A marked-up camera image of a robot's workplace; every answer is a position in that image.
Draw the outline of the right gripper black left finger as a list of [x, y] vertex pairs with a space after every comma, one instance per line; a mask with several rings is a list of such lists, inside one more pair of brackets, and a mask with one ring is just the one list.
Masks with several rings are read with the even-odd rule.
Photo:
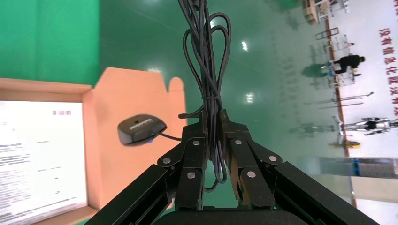
[[205, 116], [185, 126], [182, 140], [158, 159], [87, 221], [88, 225], [178, 225], [182, 219], [162, 216], [175, 201], [175, 216], [202, 209], [206, 167]]

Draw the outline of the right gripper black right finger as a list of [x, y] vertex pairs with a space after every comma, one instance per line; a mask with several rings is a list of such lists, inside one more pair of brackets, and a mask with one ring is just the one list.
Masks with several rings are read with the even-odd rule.
[[373, 225], [375, 221], [296, 166], [256, 143], [220, 112], [222, 146], [239, 220], [248, 225]]

